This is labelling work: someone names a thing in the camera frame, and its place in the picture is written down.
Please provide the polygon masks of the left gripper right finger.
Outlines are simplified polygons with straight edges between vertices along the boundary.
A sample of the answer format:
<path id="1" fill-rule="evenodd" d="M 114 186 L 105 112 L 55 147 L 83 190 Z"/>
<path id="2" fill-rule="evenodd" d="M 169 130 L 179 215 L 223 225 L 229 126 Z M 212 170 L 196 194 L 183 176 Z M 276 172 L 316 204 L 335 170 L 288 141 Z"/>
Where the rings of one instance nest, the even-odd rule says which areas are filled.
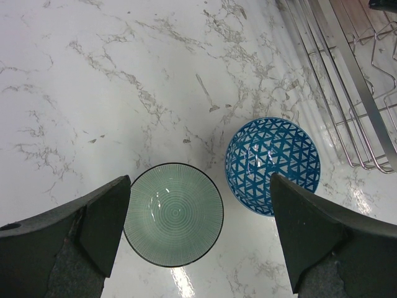
<path id="1" fill-rule="evenodd" d="M 298 297 L 396 297 L 396 226 L 319 197 L 279 174 L 270 198 Z"/>

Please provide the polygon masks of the pale green ribbed bowl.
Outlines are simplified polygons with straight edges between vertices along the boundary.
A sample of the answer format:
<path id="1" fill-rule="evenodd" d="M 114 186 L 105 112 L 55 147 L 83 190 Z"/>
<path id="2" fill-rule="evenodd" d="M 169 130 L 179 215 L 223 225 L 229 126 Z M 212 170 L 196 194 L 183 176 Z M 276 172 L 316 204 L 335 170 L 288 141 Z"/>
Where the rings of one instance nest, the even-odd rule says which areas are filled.
<path id="1" fill-rule="evenodd" d="M 207 174 L 185 163 L 163 163 L 132 182 L 123 232 L 145 261 L 177 268 L 212 249 L 224 217 L 223 199 Z"/>

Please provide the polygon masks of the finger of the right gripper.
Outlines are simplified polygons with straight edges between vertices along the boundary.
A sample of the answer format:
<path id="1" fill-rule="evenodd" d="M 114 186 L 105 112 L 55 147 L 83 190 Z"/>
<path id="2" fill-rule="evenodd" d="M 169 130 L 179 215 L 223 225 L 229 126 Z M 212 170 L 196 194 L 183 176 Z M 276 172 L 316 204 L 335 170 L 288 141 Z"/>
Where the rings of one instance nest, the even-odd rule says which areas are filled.
<path id="1" fill-rule="evenodd" d="M 397 0 L 369 0 L 368 7 L 379 11 L 397 11 Z"/>

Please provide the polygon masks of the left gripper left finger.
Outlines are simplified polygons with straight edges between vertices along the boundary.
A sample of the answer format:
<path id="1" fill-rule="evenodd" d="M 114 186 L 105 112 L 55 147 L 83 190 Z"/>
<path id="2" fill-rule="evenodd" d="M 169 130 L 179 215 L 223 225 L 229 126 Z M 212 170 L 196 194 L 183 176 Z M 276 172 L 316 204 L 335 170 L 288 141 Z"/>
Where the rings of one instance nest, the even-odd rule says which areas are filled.
<path id="1" fill-rule="evenodd" d="M 122 236 L 129 176 L 1 227 L 1 297 L 100 297 Z"/>

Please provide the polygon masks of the blue triangle pattern bowl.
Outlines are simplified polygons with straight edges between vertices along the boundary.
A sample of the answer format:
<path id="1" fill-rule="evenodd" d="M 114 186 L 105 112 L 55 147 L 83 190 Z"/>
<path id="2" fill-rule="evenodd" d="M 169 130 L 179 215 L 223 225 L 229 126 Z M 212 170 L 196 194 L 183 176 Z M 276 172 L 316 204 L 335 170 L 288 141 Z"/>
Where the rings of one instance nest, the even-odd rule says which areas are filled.
<path id="1" fill-rule="evenodd" d="M 243 206 L 271 217 L 273 173 L 314 193 L 321 174 L 319 153 L 310 136 L 289 120 L 278 117 L 252 120 L 234 134 L 226 149 L 226 180 Z"/>

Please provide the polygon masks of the metal wire dish rack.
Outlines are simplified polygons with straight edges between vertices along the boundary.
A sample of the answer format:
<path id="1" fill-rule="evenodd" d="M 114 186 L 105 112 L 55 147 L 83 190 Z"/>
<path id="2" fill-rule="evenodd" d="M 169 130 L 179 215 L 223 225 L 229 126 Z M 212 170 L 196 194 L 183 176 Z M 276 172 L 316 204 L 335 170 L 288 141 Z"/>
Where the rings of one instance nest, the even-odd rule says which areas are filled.
<path id="1" fill-rule="evenodd" d="M 368 1 L 281 1 L 321 116 L 353 168 L 396 172 L 396 14 Z"/>

